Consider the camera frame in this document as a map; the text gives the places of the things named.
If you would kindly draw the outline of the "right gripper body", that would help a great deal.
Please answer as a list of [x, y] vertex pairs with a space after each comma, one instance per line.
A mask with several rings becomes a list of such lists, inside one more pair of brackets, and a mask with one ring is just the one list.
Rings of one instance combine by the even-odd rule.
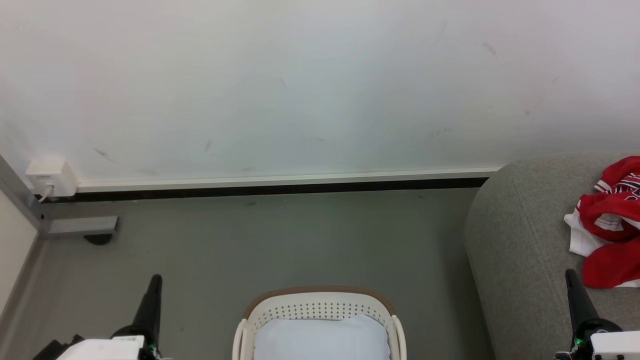
[[638, 360], [640, 331], [624, 331], [612, 321], [588, 319], [573, 333], [572, 360]]

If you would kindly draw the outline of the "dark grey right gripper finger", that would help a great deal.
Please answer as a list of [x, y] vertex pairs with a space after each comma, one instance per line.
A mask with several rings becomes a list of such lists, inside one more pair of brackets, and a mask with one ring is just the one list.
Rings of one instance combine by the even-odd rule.
[[586, 291], [582, 280], [574, 269], [565, 271], [567, 304], [572, 328], [578, 328], [586, 321]]
[[598, 314], [597, 310], [595, 309], [595, 306], [592, 303], [591, 298], [589, 297], [589, 294], [586, 291], [586, 289], [585, 289], [585, 292], [586, 292], [586, 321], [583, 321], [583, 322], [599, 319], [599, 314]]

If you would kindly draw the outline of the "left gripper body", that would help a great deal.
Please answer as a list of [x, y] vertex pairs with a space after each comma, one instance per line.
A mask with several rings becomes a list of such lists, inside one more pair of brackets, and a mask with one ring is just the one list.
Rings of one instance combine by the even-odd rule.
[[141, 326], [128, 325], [112, 337], [71, 342], [57, 360], [160, 360], [157, 335]]

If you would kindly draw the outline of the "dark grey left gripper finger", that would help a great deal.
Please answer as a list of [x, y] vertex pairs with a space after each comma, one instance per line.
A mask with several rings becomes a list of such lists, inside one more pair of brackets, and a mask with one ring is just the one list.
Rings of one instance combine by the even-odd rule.
[[153, 332], [152, 330], [150, 330], [150, 325], [149, 325], [148, 311], [150, 310], [150, 306], [148, 305], [148, 301], [149, 300], [148, 300], [148, 287], [147, 287], [147, 290], [144, 296], [142, 296], [142, 300], [137, 309], [137, 312], [135, 313], [134, 319], [132, 321], [132, 325], [137, 328], [146, 330], [148, 332]]
[[162, 288], [162, 276], [160, 274], [153, 275], [148, 286], [148, 305], [150, 306], [150, 310], [148, 311], [148, 323], [150, 330], [152, 330], [154, 335], [158, 335], [160, 333], [162, 318]]

